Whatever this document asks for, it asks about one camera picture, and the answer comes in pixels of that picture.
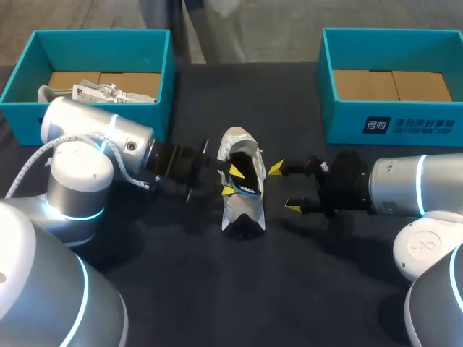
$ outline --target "screw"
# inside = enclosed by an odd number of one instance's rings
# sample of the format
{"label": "screw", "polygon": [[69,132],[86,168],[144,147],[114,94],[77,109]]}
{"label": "screw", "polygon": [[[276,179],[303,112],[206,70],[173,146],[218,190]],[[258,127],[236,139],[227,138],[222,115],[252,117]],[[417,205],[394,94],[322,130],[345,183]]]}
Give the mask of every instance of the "screw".
{"label": "screw", "polygon": [[137,149],[137,144],[133,141],[130,141],[127,143],[127,149],[128,150],[136,150]]}

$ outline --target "white cable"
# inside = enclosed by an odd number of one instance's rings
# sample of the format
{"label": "white cable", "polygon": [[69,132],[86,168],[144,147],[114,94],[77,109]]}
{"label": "white cable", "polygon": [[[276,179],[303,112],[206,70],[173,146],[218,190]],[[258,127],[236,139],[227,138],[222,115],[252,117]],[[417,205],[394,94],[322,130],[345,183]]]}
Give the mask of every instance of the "white cable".
{"label": "white cable", "polygon": [[21,168],[20,172],[16,176],[16,178],[13,181],[12,186],[9,188],[9,191],[6,195],[6,199],[9,199],[10,197],[13,196],[14,192],[16,192],[16,189],[20,185],[22,179],[24,178],[25,174],[29,171],[30,167],[34,164],[34,162],[39,159],[46,151],[50,150],[53,147],[56,147],[60,145],[61,143],[65,142],[72,142],[72,141],[83,141],[86,143],[90,143],[92,145],[96,145],[96,143],[93,140],[100,140],[104,141],[109,148],[111,148],[112,153],[114,154],[114,157],[116,158],[117,165],[119,166],[119,169],[121,170],[121,174],[123,177],[131,184],[134,184],[135,186],[141,187],[143,189],[150,189],[150,184],[144,181],[138,181],[137,179],[134,179],[130,177],[130,175],[127,173],[127,170],[124,165],[124,161],[122,160],[121,153],[119,151],[119,148],[107,137],[104,137],[103,135],[99,134],[88,134],[85,136],[82,135],[63,135],[55,140],[52,140],[46,144],[44,144],[42,147],[40,147],[38,150],[35,151],[34,154],[31,155],[29,160],[24,164],[24,166]]}

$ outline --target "cardboard box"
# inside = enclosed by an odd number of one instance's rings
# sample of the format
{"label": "cardboard box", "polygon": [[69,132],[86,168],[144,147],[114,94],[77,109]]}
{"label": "cardboard box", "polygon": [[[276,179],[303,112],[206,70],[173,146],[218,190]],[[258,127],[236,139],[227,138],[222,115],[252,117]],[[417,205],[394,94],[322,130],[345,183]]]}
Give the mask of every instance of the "cardboard box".
{"label": "cardboard box", "polygon": [[53,71],[48,86],[53,89],[72,89],[82,80],[88,80],[99,85],[115,84],[117,89],[128,93],[148,95],[157,99],[161,74],[151,73],[113,73],[113,72],[66,72]]}
{"label": "cardboard box", "polygon": [[100,72],[88,71],[53,71],[51,73],[48,86],[52,89],[72,89],[73,85],[77,85],[82,80],[89,80],[92,83],[98,83],[100,79]]}
{"label": "cardboard box", "polygon": [[452,101],[441,73],[334,70],[340,100]]}
{"label": "cardboard box", "polygon": [[393,71],[392,75],[402,101],[452,101],[441,73]]}
{"label": "cardboard box", "polygon": [[324,29],[318,90],[328,143],[463,147],[459,30]]}
{"label": "cardboard box", "polygon": [[100,73],[112,72],[124,72],[127,88],[157,101],[90,105],[152,127],[156,139],[167,140],[175,79],[168,30],[35,31],[0,97],[0,109],[21,145],[41,145],[41,120],[48,104],[37,103],[38,88],[49,82],[72,87],[83,78],[99,82]]}
{"label": "cardboard box", "polygon": [[399,100],[392,72],[335,70],[341,100]]}

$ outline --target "logo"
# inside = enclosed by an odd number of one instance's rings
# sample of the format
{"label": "logo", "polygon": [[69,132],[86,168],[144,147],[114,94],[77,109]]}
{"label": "logo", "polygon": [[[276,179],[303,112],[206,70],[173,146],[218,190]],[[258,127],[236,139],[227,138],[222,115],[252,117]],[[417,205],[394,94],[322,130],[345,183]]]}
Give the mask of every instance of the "logo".
{"label": "logo", "polygon": [[368,117],[363,127],[364,134],[385,134],[391,117]]}

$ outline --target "brown cardboard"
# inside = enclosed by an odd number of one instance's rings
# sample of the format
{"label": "brown cardboard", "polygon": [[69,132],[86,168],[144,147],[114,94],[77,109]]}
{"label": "brown cardboard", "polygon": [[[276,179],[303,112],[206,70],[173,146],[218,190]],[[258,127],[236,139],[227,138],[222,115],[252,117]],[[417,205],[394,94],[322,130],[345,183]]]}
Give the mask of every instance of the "brown cardboard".
{"label": "brown cardboard", "polygon": [[148,95],[158,98],[159,85],[161,84],[161,74],[155,73],[124,73],[125,92]]}
{"label": "brown cardboard", "polygon": [[73,85],[80,84],[82,80],[98,83],[99,79],[100,72],[53,71],[48,86],[52,89],[72,89]]}
{"label": "brown cardboard", "polygon": [[396,85],[392,72],[387,71],[370,71],[371,93],[373,94],[370,100],[382,101],[399,101]]}
{"label": "brown cardboard", "polygon": [[391,72],[334,70],[342,100],[399,100]]}
{"label": "brown cardboard", "polygon": [[124,75],[120,73],[108,73],[108,72],[101,72],[100,74],[100,79],[98,81],[99,85],[112,85],[115,84],[117,89],[122,89],[123,91],[127,92],[128,90],[125,90],[122,85],[123,85],[123,77]]}
{"label": "brown cardboard", "polygon": [[117,89],[128,93],[158,97],[161,74],[156,73],[101,73],[98,84],[115,84]]}
{"label": "brown cardboard", "polygon": [[338,97],[342,100],[370,100],[367,70],[334,70]]}
{"label": "brown cardboard", "polygon": [[452,101],[442,74],[437,72],[393,71],[400,100]]}

